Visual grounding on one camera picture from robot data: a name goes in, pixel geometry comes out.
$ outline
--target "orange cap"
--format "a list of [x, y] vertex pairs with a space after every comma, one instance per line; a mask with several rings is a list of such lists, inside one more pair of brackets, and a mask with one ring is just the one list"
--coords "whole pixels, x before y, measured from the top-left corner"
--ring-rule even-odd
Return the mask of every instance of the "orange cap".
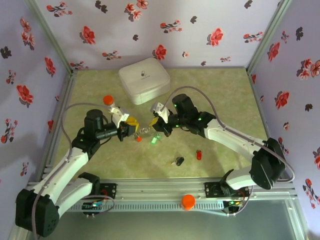
[[189, 211], [196, 205], [196, 199], [194, 196], [187, 194], [182, 198], [182, 207], [184, 210]]
[[114, 103], [114, 98], [111, 95], [107, 95], [103, 98], [103, 103], [105, 105], [111, 105]]

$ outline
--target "bracket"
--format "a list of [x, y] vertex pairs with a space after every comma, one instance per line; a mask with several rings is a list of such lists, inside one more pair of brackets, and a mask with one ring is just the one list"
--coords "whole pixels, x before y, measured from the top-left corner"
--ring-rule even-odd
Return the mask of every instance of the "bracket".
[[[116, 193], [117, 193], [117, 184], [115, 183], [100, 183], [100, 194], [101, 195], [107, 195], [113, 199], [116, 198]], [[101, 206], [93, 206], [93, 202], [90, 201], [90, 202], [84, 202], [81, 206], [81, 210], [84, 210], [83, 211], [83, 214], [85, 215], [97, 215], [100, 212], [100, 210], [102, 210], [102, 207]], [[97, 212], [85, 212], [85, 210], [99, 210]]]
[[248, 187], [242, 187], [239, 190], [235, 190], [231, 195], [227, 196], [221, 190], [220, 182], [217, 182], [217, 181], [205, 182], [204, 192], [205, 192], [205, 197], [207, 199], [223, 198], [223, 197], [243, 198], [243, 197], [249, 197], [249, 194], [250, 194]]

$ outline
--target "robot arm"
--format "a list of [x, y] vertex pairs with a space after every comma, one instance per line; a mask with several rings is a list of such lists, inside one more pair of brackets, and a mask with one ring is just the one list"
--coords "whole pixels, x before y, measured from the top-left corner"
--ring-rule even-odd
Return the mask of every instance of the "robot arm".
[[[220, 188], [226, 196], [230, 196], [240, 188], [253, 185], [270, 190], [285, 170], [285, 164], [275, 156], [239, 136], [245, 134], [231, 127], [227, 127], [231, 130], [228, 131], [219, 124], [214, 115], [198, 111], [186, 94], [175, 96], [172, 103], [176, 114], [161, 103], [152, 106], [151, 112], [156, 118], [150, 125], [156, 131], [163, 132], [169, 137], [173, 129], [185, 127], [192, 134], [217, 141], [251, 161], [251, 166], [239, 170], [231, 169], [223, 176]], [[249, 135], [245, 136], [284, 158], [276, 140], [269, 138], [263, 141]]]
[[118, 136], [122, 142], [125, 137], [137, 131], [138, 123], [125, 110], [112, 106], [109, 111], [113, 113], [112, 122], [106, 124], [102, 111], [88, 111], [84, 127], [72, 141], [69, 159], [68, 151], [61, 162], [33, 189], [23, 189], [18, 194], [15, 214], [17, 226], [32, 231], [32, 208], [39, 193], [35, 224], [37, 234], [42, 237], [47, 237], [54, 231], [61, 216], [76, 202], [88, 195], [100, 195], [100, 179], [90, 173], [82, 173], [74, 183], [67, 184], [97, 152], [101, 140]]

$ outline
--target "floral wallpaper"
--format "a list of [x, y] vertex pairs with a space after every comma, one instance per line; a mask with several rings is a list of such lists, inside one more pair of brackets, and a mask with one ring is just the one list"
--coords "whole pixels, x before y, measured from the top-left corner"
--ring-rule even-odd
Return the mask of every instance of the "floral wallpaper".
[[0, 239], [6, 240], [17, 194], [36, 181], [67, 72], [23, 1], [2, 1], [0, 19]]
[[166, 68], [246, 67], [280, 0], [35, 1], [79, 70], [119, 69], [150, 57]]
[[320, 239], [319, 8], [316, 0], [293, 1], [252, 72], [269, 133], [295, 169], [310, 239]]

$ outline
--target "plastic tube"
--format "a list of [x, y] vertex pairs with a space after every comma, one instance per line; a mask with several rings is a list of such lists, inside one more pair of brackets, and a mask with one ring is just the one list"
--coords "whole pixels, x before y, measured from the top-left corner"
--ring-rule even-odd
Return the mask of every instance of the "plastic tube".
[[292, 181], [295, 179], [296, 175], [295, 175], [294, 169], [292, 168], [292, 166], [291, 166], [289, 163], [287, 163], [287, 161], [286, 161], [284, 158], [282, 158], [281, 156], [279, 156], [279, 155], [276, 154], [275, 152], [271, 151], [269, 148], [261, 145], [260, 143], [255, 142], [254, 140], [252, 140], [252, 139], [250, 139], [250, 138], [248, 138], [248, 137], [246, 137], [246, 136], [244, 136], [244, 135], [242, 135], [242, 134], [240, 134], [240, 133], [238, 133], [238, 132], [235, 132], [235, 131], [233, 131], [232, 129], [229, 129], [229, 128], [220, 120], [220, 118], [219, 118], [219, 116], [218, 116], [218, 113], [217, 113], [217, 111], [216, 111], [216, 108], [215, 108], [215, 106], [213, 105], [213, 103], [211, 102], [211, 100], [210, 100], [210, 99], [208, 98], [208, 96], [207, 96], [203, 91], [201, 91], [200, 89], [198, 89], [198, 88], [196, 88], [196, 87], [194, 87], [194, 86], [181, 86], [181, 87], [178, 87], [176, 90], [174, 90], [174, 91], [170, 94], [170, 96], [168, 97], [168, 99], [167, 99], [166, 102], [164, 103], [163, 108], [162, 108], [161, 110], [164, 110], [164, 108], [167, 106], [167, 104], [168, 104], [169, 100], [171, 99], [171, 97], [172, 97], [177, 91], [179, 91], [179, 90], [181, 90], [181, 89], [193, 89], [193, 90], [198, 91], [198, 92], [199, 92], [200, 94], [202, 94], [202, 95], [205, 97], [205, 99], [209, 102], [209, 104], [210, 104], [210, 106], [211, 106], [211, 108], [212, 108], [212, 110], [213, 110], [213, 112], [214, 112], [214, 115], [215, 115], [215, 117], [216, 117], [216, 120], [217, 120], [218, 123], [223, 127], [223, 129], [225, 129], [226, 131], [228, 131], [228, 132], [230, 132], [230, 133], [232, 133], [232, 134], [234, 134], [234, 135], [236, 135], [236, 136], [238, 136], [238, 137], [240, 137], [240, 138], [248, 141], [248, 142], [251, 143], [251, 144], [254, 144], [254, 145], [258, 146], [259, 148], [264, 149], [265, 151], [267, 151], [268, 153], [270, 153], [271, 155], [273, 155], [274, 157], [276, 157], [277, 159], [279, 159], [288, 169], [290, 169], [291, 174], [292, 174], [291, 178], [289, 178], [289, 179], [279, 179], [278, 182], [281, 182], [281, 183], [290, 183], [290, 182], [292, 182]]

